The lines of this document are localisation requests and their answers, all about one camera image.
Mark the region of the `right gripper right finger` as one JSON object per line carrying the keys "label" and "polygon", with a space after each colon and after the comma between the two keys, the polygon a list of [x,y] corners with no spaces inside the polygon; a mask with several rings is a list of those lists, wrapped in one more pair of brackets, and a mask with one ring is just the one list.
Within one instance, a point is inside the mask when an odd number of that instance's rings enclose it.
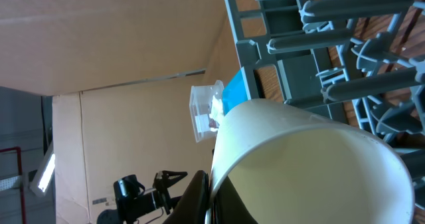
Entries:
{"label": "right gripper right finger", "polygon": [[231,180],[226,177],[214,198],[214,223],[217,224],[257,224]]}

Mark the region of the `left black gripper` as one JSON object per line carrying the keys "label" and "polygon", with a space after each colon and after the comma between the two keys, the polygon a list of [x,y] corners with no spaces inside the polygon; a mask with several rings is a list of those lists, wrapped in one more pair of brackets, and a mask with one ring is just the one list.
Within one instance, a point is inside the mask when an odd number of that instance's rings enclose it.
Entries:
{"label": "left black gripper", "polygon": [[166,212],[170,214],[171,210],[176,208],[181,196],[171,197],[168,189],[181,181],[188,175],[186,171],[159,171],[155,174],[153,187],[156,189],[158,198]]}

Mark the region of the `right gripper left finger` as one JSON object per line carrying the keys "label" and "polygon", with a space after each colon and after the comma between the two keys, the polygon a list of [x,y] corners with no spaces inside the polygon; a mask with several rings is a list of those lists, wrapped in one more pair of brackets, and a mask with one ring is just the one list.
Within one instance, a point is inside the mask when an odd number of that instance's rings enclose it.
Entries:
{"label": "right gripper left finger", "polygon": [[199,170],[163,224],[203,224],[209,206],[209,177]]}

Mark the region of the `red snack wrapper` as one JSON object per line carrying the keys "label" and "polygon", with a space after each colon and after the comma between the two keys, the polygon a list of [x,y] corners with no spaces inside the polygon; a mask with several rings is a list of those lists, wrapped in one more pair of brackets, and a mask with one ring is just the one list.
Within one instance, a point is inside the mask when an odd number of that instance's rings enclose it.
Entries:
{"label": "red snack wrapper", "polygon": [[218,128],[219,123],[216,120],[209,118],[209,127],[210,128]]}

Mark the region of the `white paper cup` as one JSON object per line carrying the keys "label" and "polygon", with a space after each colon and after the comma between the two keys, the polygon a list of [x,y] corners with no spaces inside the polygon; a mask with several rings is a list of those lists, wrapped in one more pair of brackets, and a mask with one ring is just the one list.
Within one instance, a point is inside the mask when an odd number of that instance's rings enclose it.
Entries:
{"label": "white paper cup", "polygon": [[220,124],[211,197],[225,181],[258,223],[411,223],[412,178],[382,139],[279,102],[253,99]]}

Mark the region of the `white napkin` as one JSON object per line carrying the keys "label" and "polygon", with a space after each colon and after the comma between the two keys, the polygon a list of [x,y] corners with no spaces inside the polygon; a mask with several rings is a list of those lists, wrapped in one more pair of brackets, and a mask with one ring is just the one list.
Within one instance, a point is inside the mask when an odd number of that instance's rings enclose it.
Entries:
{"label": "white napkin", "polygon": [[209,117],[219,124],[222,123],[224,118],[224,106],[222,99],[213,96],[211,103],[211,113],[209,114]]}

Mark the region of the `grey dishwasher rack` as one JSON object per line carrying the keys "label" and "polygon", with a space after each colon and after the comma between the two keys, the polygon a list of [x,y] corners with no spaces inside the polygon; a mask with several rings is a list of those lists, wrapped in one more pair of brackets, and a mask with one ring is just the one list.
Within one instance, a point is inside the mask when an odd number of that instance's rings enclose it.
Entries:
{"label": "grey dishwasher rack", "polygon": [[370,132],[424,141],[424,0],[224,0],[249,99],[273,96]]}

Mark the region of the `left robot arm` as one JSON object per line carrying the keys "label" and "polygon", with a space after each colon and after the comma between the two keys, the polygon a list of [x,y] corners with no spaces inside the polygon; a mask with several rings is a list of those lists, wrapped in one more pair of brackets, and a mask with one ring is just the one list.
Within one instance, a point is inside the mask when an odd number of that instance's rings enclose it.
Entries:
{"label": "left robot arm", "polygon": [[114,182],[115,209],[99,214],[97,223],[134,223],[157,209],[170,214],[180,197],[171,197],[168,189],[188,175],[185,171],[159,171],[151,189],[138,182],[136,175],[128,175]]}

